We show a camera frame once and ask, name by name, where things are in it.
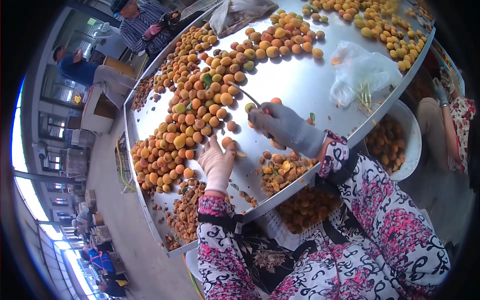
white glove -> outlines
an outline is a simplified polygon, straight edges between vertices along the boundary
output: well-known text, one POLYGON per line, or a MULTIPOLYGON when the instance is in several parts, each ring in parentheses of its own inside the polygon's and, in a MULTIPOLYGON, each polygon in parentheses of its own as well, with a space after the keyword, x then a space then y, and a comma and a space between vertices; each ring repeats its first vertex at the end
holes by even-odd
POLYGON ((231 142, 225 153, 213 135, 205 144, 198 163, 207 175, 205 191, 217 191, 227 195, 228 179, 232 174, 233 161, 236 155, 236 144, 231 142))

concrete floor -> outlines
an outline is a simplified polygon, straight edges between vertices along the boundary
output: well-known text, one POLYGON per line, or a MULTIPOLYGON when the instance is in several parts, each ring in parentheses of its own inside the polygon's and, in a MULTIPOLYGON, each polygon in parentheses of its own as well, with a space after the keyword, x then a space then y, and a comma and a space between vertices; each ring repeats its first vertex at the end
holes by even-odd
POLYGON ((154 242, 137 193, 120 193, 114 147, 123 130, 122 112, 118 111, 110 134, 96 138, 87 188, 95 190, 98 212, 125 264, 132 291, 127 292, 128 299, 198 299, 182 257, 168 258, 154 242))

man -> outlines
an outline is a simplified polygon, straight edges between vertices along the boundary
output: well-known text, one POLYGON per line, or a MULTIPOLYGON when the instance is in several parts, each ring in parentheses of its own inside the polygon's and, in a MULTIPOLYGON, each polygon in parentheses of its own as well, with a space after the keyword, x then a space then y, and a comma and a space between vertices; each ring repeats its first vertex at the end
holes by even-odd
POLYGON ((113 0, 110 9, 125 18, 120 25, 120 34, 128 48, 134 52, 145 50, 150 62, 203 13, 195 12, 179 22, 178 12, 154 2, 138 6, 136 0, 113 0))
POLYGON ((74 55, 67 54, 62 46, 56 47, 53 51, 53 59, 62 70, 63 77, 86 87, 101 87, 107 98, 116 107, 121 108, 126 97, 115 92, 115 86, 112 84, 133 88, 137 81, 112 67, 87 62, 82 57, 81 49, 77 49, 74 55))
POLYGON ((76 227, 80 228, 80 226, 83 225, 85 226, 85 228, 92 228, 94 226, 93 218, 92 218, 93 212, 94 212, 93 209, 90 209, 90 208, 84 209, 79 214, 77 214, 76 219, 72 220, 72 226, 75 228, 76 227))

white plastic bag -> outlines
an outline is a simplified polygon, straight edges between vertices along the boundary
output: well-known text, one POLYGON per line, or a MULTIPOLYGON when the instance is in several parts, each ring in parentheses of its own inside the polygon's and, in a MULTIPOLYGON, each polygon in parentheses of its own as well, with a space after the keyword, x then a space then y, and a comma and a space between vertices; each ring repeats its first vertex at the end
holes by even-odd
POLYGON ((402 81, 398 64, 378 52, 370 53, 359 45, 341 41, 330 59, 340 57, 341 63, 334 66, 335 83, 330 90, 333 101, 348 106, 357 98, 361 86, 370 89, 370 94, 388 85, 397 86, 402 81))
POLYGON ((228 36, 277 8, 267 0, 225 0, 210 17, 210 26, 216 36, 228 36))

yellow hose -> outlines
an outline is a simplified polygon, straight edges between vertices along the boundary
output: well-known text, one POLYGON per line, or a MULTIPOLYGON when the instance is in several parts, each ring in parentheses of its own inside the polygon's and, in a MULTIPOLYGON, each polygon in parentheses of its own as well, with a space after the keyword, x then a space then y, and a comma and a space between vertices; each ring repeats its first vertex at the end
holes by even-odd
POLYGON ((198 289, 198 285, 197 285, 197 282, 195 281, 195 278, 193 278, 192 273, 188 269, 187 260, 185 259, 185 253, 182 254, 182 257, 183 257, 183 262, 185 263, 185 267, 187 267, 187 272, 190 275, 190 279, 192 280, 193 286, 195 287, 195 290, 197 291, 198 296, 200 297, 200 299, 204 300, 204 297, 202 296, 202 293, 198 289))
POLYGON ((121 157, 120 157, 120 148, 119 148, 119 139, 120 139, 120 136, 118 136, 117 138, 117 156, 119 158, 119 163, 120 163, 120 177, 121 177, 121 181, 123 182, 123 184, 125 184, 125 186, 129 189, 131 189, 132 191, 137 191, 137 189, 131 185, 129 185, 125 179, 123 178, 123 166, 121 164, 121 157))

